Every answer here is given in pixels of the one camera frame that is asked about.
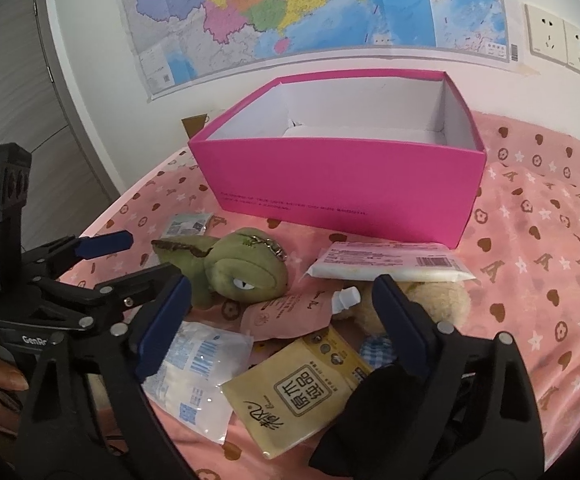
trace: open shoe box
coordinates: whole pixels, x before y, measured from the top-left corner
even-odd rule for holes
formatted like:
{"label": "open shoe box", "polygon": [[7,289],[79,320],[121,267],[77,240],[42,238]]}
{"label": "open shoe box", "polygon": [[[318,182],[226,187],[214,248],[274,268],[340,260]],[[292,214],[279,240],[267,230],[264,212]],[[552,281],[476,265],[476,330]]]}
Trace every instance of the open shoe box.
{"label": "open shoe box", "polygon": [[275,79],[190,149],[225,210],[451,248],[486,162],[454,83],[419,70]]}

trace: pink pouch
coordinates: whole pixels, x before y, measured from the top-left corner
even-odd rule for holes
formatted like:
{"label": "pink pouch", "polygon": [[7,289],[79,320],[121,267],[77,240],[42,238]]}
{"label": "pink pouch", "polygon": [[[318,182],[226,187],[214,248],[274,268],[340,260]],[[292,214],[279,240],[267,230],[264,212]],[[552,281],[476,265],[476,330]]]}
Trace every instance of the pink pouch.
{"label": "pink pouch", "polygon": [[326,328],[332,318],[332,295],[343,288],[339,280],[311,280],[299,294],[255,303],[241,318],[241,333],[254,341],[291,339]]}

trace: green plush toy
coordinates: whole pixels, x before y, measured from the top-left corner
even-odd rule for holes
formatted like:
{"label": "green plush toy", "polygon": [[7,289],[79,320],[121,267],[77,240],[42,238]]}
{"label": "green plush toy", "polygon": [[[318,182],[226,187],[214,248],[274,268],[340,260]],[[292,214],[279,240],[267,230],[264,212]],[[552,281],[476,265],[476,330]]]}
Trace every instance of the green plush toy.
{"label": "green plush toy", "polygon": [[283,248],[265,232],[245,227],[225,235],[153,240],[159,261],[179,267],[192,284],[192,306],[210,308],[214,293],[242,304],[274,300],[288,291]]}

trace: yellow package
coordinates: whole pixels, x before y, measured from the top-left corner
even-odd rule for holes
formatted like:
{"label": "yellow package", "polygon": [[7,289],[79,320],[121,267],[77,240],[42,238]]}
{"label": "yellow package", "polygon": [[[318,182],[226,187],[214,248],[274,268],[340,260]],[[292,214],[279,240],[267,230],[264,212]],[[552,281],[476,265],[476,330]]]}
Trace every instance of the yellow package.
{"label": "yellow package", "polygon": [[330,424],[370,371],[329,327],[297,339],[222,390],[270,459]]}

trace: white bottle cap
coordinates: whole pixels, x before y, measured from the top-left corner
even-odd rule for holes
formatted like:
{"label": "white bottle cap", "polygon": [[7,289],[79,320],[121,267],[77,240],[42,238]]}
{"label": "white bottle cap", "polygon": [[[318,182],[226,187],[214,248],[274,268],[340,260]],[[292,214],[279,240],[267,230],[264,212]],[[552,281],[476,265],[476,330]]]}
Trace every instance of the white bottle cap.
{"label": "white bottle cap", "polygon": [[361,294],[356,286],[344,288],[332,295],[332,313],[340,314],[351,306],[361,303]]}

